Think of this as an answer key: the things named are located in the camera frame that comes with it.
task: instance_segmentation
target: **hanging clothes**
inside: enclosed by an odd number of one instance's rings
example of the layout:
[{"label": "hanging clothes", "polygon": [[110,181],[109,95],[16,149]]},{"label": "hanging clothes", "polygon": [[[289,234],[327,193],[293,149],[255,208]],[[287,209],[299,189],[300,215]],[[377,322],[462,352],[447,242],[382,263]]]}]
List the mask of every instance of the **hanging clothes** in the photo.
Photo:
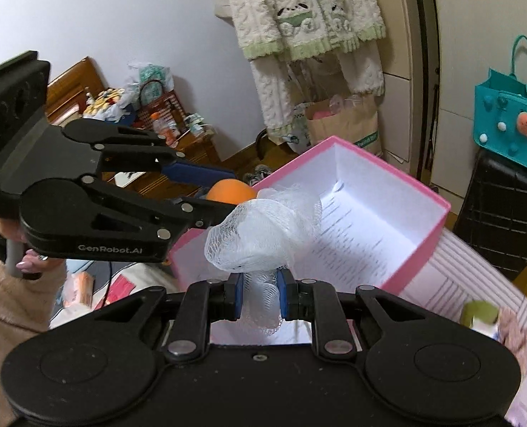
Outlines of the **hanging clothes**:
[{"label": "hanging clothes", "polygon": [[386,29],[376,0],[230,0],[230,6],[273,141],[288,130],[295,106],[286,62],[333,52],[352,93],[384,91],[374,40]]}]

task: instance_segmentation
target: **teal handbag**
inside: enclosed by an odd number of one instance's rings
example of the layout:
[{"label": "teal handbag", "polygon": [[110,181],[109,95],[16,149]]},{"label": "teal handbag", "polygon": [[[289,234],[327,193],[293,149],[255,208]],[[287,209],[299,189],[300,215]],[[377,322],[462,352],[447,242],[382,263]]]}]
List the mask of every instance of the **teal handbag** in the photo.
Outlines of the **teal handbag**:
[{"label": "teal handbag", "polygon": [[515,75],[516,48],[512,47],[511,73],[489,69],[489,78],[475,87],[473,139],[492,152],[527,167],[527,84]]}]

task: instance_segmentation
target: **orange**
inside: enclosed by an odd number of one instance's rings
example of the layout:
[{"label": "orange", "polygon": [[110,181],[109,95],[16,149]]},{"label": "orange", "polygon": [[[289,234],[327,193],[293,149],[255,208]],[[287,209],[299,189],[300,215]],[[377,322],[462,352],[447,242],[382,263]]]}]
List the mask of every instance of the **orange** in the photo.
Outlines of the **orange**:
[{"label": "orange", "polygon": [[206,198],[228,204],[241,204],[246,200],[255,199],[257,192],[240,180],[220,180],[208,192]]}]

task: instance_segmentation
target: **wooden headboard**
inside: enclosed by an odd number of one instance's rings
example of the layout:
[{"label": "wooden headboard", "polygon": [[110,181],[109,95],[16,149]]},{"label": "wooden headboard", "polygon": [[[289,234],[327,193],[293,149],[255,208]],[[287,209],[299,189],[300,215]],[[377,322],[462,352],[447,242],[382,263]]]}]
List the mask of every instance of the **wooden headboard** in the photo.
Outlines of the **wooden headboard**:
[{"label": "wooden headboard", "polygon": [[48,85],[46,98],[48,121],[60,125],[74,113],[78,112],[81,115],[86,108],[86,88],[94,97],[105,90],[89,57],[83,58]]}]

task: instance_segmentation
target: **white wall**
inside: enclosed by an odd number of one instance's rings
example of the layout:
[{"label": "white wall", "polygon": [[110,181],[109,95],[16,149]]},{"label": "white wall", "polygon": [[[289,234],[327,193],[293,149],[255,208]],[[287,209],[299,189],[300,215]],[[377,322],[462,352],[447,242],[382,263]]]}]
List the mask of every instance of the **white wall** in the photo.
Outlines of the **white wall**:
[{"label": "white wall", "polygon": [[109,86],[132,60],[167,65],[189,111],[218,128],[225,159],[264,128],[248,61],[213,0],[0,0],[0,62],[27,49],[52,63],[52,77],[91,56]]}]

